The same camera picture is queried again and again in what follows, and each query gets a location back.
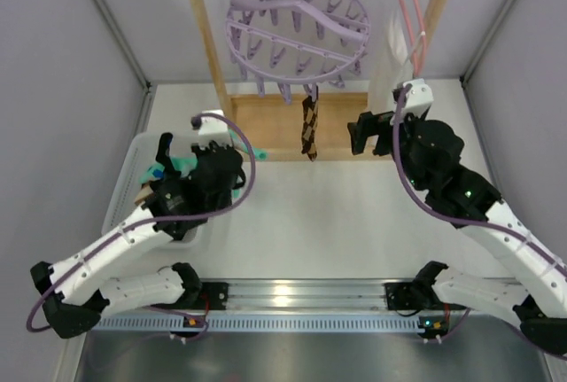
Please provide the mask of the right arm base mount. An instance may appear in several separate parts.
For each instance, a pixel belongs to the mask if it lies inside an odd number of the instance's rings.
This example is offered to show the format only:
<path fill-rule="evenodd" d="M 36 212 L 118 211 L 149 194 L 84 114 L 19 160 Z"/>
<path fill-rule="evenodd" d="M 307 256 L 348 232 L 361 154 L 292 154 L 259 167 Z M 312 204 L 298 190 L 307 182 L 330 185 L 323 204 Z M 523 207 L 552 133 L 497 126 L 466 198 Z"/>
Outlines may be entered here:
<path fill-rule="evenodd" d="M 415 281 L 391 282 L 384 285 L 386 304 L 392 311 L 442 311 L 445 302 L 430 285 Z"/>

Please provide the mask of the brown argyle sock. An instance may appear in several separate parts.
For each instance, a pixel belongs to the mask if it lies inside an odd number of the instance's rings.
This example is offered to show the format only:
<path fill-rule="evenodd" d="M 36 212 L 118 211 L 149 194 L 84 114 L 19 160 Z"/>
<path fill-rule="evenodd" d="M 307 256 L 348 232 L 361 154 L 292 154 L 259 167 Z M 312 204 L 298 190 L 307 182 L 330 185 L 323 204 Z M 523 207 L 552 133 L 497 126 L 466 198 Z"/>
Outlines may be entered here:
<path fill-rule="evenodd" d="M 318 98 L 318 87 L 314 85 L 302 101 L 301 153 L 305 154 L 310 161 L 317 159 L 315 133 L 318 125 Z"/>

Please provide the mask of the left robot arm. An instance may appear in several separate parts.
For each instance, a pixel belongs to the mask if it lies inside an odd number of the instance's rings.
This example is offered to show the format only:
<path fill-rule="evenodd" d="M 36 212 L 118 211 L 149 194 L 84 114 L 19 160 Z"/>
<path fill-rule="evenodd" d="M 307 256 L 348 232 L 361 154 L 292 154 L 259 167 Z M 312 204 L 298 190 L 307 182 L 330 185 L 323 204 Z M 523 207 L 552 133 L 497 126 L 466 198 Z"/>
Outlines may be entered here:
<path fill-rule="evenodd" d="M 35 308 L 60 338 L 77 337 L 124 311 L 177 311 L 199 300 L 202 283 L 187 262 L 144 276 L 117 274 L 151 250 L 181 241 L 211 217 L 233 209 L 233 191 L 249 188 L 252 181 L 243 170 L 242 145 L 194 144 L 195 166 L 183 173 L 169 156 L 169 141 L 164 135 L 156 155 L 162 169 L 151 175 L 144 198 L 123 222 L 67 259 L 40 261 L 31 268 L 41 294 Z"/>

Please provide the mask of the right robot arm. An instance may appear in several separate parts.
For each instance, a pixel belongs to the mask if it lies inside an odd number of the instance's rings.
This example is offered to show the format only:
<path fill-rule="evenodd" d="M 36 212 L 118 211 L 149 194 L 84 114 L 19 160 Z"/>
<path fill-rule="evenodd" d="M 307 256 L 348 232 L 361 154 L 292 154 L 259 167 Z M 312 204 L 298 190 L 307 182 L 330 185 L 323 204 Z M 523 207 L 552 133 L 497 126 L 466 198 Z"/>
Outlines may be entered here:
<path fill-rule="evenodd" d="M 347 130 L 354 155 L 371 136 L 373 153 L 393 157 L 416 204 L 473 239 L 513 275 L 516 283 L 464 274 L 429 261 L 396 292 L 418 310 L 444 304 L 472 308 L 497 317 L 548 354 L 566 355 L 566 265 L 517 219 L 500 192 L 461 163 L 463 140 L 443 121 L 409 114 L 361 113 Z"/>

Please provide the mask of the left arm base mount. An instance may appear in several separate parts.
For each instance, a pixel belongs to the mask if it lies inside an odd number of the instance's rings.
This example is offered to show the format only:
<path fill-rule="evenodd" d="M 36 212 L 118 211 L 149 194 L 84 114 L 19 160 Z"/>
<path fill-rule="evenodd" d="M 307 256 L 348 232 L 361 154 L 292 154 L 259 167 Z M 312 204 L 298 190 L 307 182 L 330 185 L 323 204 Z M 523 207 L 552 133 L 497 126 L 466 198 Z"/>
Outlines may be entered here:
<path fill-rule="evenodd" d="M 173 303 L 153 304 L 154 308 L 167 310 L 225 310 L 229 298 L 229 284 L 224 282 L 202 282 L 200 288 L 186 290 Z"/>

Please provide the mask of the green sock front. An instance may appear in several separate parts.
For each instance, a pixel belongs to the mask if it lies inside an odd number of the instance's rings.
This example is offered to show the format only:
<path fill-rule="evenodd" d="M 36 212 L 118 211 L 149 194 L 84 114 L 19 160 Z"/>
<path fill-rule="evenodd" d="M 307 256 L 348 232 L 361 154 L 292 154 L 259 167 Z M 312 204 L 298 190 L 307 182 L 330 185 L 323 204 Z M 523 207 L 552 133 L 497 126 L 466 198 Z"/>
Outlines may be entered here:
<path fill-rule="evenodd" d="M 187 176 L 190 173 L 190 171 L 193 170 L 197 165 L 197 159 L 195 157 L 188 157 L 188 158 L 172 157 L 171 161 L 174 169 L 181 173 L 181 177 Z M 164 174 L 165 174 L 165 167 L 158 162 L 154 162 L 139 177 L 139 183 L 146 184 L 151 181 L 162 179 L 164 177 Z"/>

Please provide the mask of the purple round clip hanger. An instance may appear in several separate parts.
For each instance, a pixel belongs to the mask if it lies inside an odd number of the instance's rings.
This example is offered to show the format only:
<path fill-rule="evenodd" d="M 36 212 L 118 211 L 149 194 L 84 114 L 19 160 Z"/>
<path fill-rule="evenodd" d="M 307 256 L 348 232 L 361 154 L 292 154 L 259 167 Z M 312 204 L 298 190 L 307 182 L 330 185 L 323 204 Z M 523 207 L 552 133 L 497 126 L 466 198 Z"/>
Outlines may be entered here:
<path fill-rule="evenodd" d="M 345 86 L 360 75 L 371 23 L 360 0 L 230 0 L 225 19 L 230 59 L 265 96 L 274 83 L 284 102 L 292 88 Z"/>

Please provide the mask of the green sock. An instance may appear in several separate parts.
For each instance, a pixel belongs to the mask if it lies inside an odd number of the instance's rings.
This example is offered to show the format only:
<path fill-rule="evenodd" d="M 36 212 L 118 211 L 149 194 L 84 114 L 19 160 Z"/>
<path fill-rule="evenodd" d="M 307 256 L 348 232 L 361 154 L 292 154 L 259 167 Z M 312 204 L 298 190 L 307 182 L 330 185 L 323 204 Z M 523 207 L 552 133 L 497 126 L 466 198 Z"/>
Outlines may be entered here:
<path fill-rule="evenodd" d="M 188 158 L 172 157 L 171 161 L 174 169 L 181 173 L 181 177 L 187 176 L 190 173 L 190 171 L 193 170 L 197 165 L 197 159 L 195 157 L 188 157 Z M 162 179 L 164 177 L 164 174 L 165 174 L 165 167 L 158 162 L 154 162 L 139 177 L 139 183 L 146 184 L 151 181 Z"/>
<path fill-rule="evenodd" d="M 248 148 L 245 146 L 245 143 L 242 141 L 242 139 L 240 138 L 240 136 L 233 131 L 232 129 L 229 130 L 231 139 L 232 139 L 232 143 L 233 146 L 239 150 L 240 152 L 244 153 L 244 154 L 248 154 Z M 258 161 L 265 161 L 268 159 L 268 153 L 260 148 L 256 148 L 256 147 L 252 147 L 252 152 L 253 155 L 255 157 L 256 160 Z M 232 198 L 233 199 L 238 199 L 238 197 L 240 196 L 240 190 L 236 189 L 232 192 Z"/>

